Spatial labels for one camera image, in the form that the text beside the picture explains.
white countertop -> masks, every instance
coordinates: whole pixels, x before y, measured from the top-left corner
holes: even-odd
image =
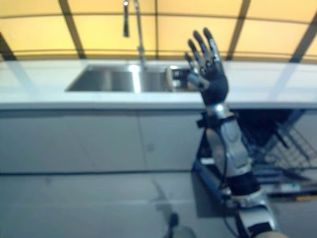
[[[0,63],[0,110],[202,109],[199,93],[65,92],[89,64],[135,60],[36,60]],[[148,65],[185,61],[149,61]],[[317,108],[317,65],[225,62],[233,108]]]

floor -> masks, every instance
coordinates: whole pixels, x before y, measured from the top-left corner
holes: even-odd
[[[0,237],[163,238],[172,212],[197,238],[233,237],[222,218],[198,212],[210,206],[197,204],[204,194],[195,181],[190,173],[2,176]],[[315,237],[316,201],[274,209],[291,238]]]

gray cabinet door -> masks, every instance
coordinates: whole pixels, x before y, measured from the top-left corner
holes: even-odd
[[[202,130],[197,111],[139,113],[149,170],[190,170]]]
[[[2,173],[144,168],[135,113],[0,113]]]

kitchen faucet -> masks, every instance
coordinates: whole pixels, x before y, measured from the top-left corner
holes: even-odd
[[[133,4],[135,7],[136,16],[137,16],[137,24],[138,24],[139,58],[141,61],[142,70],[144,70],[145,69],[145,57],[144,57],[144,47],[143,47],[143,38],[142,38],[142,29],[141,29],[140,5],[139,5],[138,0],[133,0]],[[123,36],[124,37],[129,37],[128,6],[129,6],[129,0],[124,0],[123,1],[123,13],[124,13]]]

metal forearm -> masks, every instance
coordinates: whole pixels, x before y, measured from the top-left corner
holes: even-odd
[[[208,106],[207,113],[210,117],[224,120],[217,131],[211,128],[207,130],[207,138],[219,170],[221,172],[225,170],[226,160],[227,177],[239,176],[251,171],[251,160],[241,141],[240,127],[229,107],[226,104]]]
[[[219,170],[225,172],[232,199],[238,204],[241,229],[246,237],[253,237],[256,232],[278,231],[267,197],[253,176],[251,158],[241,141],[234,114],[226,104],[208,106],[207,113],[221,121],[218,128],[207,130],[207,138]]]

